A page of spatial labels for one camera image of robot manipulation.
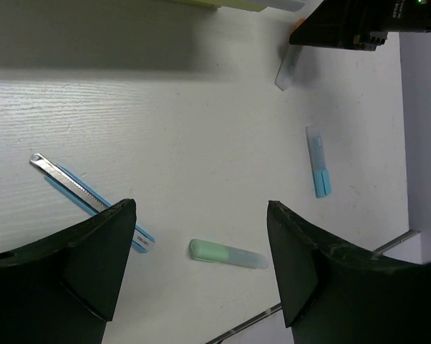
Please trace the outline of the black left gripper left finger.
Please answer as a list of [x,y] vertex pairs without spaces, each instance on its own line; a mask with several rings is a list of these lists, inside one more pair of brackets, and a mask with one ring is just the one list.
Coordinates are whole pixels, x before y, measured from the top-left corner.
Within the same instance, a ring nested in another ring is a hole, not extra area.
[[136,225],[124,199],[31,244],[0,253],[0,343],[101,343]]

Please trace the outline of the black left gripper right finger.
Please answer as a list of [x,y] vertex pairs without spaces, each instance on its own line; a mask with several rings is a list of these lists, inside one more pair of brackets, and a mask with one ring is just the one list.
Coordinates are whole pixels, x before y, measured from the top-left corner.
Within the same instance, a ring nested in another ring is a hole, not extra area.
[[279,201],[268,204],[267,230],[295,343],[431,343],[431,262],[358,247]]

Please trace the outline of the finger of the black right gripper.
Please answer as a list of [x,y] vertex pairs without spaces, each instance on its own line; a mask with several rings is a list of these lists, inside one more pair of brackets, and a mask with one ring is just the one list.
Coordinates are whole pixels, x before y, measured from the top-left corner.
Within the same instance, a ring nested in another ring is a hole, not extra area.
[[290,45],[332,49],[376,49],[386,40],[368,1],[323,1],[289,35]]

